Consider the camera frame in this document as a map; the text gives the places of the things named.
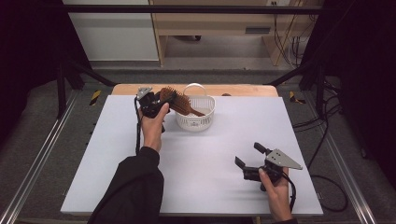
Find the plastic basket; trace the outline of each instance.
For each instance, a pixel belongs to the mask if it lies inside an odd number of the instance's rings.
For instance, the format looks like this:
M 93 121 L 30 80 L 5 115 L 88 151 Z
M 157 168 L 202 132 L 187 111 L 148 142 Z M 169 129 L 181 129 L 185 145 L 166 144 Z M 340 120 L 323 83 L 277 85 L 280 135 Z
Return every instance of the plastic basket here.
M 204 90 L 205 95 L 189 95 L 189 98 L 191 101 L 191 107 L 201 113 L 204 113 L 205 115 L 202 117 L 198 117 L 194 114 L 184 116 L 176 112 L 176 120 L 180 128 L 190 132 L 200 132 L 209 128 L 213 123 L 216 101 L 213 97 L 208 96 L 206 94 L 206 89 L 198 83 L 191 83 L 190 85 L 186 86 L 183 94 L 186 89 L 191 87 L 199 87 Z

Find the black curtain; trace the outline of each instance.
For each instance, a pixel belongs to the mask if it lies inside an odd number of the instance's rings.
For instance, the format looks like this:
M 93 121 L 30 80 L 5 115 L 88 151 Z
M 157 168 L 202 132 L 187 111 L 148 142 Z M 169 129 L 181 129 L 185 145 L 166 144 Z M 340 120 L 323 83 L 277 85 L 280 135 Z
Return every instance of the black curtain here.
M 361 147 L 378 161 L 396 188 L 396 1 L 357 0 L 324 52 L 326 76 L 339 76 L 340 100 Z M 318 20 L 308 43 L 309 60 L 338 17 Z
M 28 92 L 55 80 L 61 62 L 92 69 L 68 14 L 40 7 L 48 3 L 63 2 L 0 1 L 0 143 L 25 108 Z

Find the person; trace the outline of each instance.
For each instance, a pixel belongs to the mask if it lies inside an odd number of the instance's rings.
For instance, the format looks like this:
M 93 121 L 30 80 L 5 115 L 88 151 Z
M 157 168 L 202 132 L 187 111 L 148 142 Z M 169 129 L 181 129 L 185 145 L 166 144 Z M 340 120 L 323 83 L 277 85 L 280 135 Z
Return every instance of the person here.
M 120 162 L 107 191 L 93 210 L 88 224 L 157 224 L 163 200 L 163 174 L 158 168 L 162 147 L 164 104 L 154 119 L 142 116 L 143 146 L 136 156 Z M 294 224 L 289 208 L 289 184 L 281 179 L 273 185 L 263 169 L 260 178 L 267 189 L 270 211 L 276 223 Z

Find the wall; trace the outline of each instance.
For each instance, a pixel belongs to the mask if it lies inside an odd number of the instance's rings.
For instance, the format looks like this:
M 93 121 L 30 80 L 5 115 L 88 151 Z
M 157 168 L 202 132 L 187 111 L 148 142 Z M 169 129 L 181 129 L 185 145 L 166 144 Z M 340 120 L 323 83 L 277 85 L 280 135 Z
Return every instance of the wall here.
M 64 0 L 65 4 L 148 5 L 147 0 Z M 149 14 L 69 13 L 90 61 L 158 61 Z

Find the white tabletop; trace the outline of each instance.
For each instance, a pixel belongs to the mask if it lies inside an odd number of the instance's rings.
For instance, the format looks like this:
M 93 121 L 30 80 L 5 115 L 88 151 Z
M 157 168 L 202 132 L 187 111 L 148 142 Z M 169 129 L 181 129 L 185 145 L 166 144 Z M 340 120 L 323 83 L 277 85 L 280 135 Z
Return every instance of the white tabletop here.
M 165 118 L 160 170 L 165 179 L 163 216 L 259 216 L 270 214 L 260 183 L 244 180 L 235 156 L 263 165 L 259 142 L 279 148 L 303 170 L 290 169 L 297 189 L 295 216 L 322 215 L 311 178 L 280 97 L 215 97 L 213 124 L 183 131 L 172 111 Z M 110 95 L 92 134 L 61 212 L 89 215 L 102 199 L 119 162 L 134 155 L 134 96 Z

